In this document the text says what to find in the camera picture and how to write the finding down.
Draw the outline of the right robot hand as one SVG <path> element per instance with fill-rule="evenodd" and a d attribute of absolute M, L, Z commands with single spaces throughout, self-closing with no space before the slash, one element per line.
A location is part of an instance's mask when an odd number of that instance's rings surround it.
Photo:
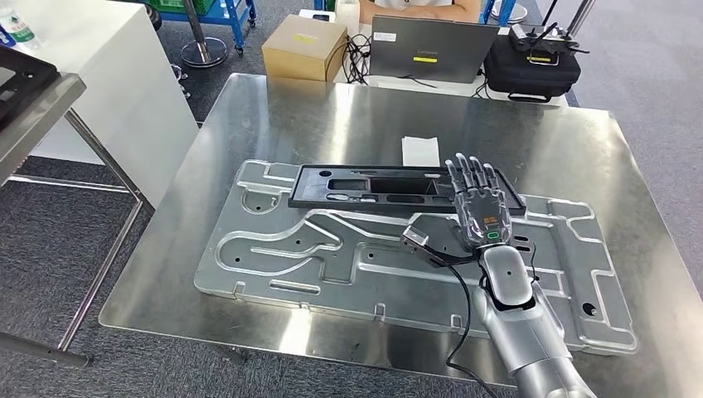
<path fill-rule="evenodd" d="M 453 190 L 452 215 L 422 215 L 412 224 L 427 235 L 427 245 L 440 249 L 447 238 L 471 253 L 506 245 L 511 238 L 511 217 L 497 171 L 490 163 L 456 153 L 445 161 Z"/>

